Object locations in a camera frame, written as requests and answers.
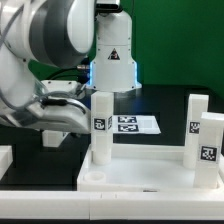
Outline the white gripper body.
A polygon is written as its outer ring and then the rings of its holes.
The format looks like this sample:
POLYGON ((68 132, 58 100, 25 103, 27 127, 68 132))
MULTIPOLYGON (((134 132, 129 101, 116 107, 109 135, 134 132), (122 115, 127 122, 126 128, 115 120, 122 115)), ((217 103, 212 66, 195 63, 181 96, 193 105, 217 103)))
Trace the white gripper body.
POLYGON ((90 110, 75 99, 50 98, 35 103, 21 113, 19 124, 24 128, 89 134, 90 110))

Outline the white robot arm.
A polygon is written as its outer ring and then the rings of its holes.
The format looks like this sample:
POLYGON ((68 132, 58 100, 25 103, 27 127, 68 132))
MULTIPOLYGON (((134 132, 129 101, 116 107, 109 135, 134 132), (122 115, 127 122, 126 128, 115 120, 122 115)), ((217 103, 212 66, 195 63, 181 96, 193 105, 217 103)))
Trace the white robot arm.
POLYGON ((95 48, 87 87, 127 92, 141 87, 131 44, 120 0, 0 0, 0 124, 88 134, 90 110, 70 92, 49 91, 28 63, 70 69, 95 48))

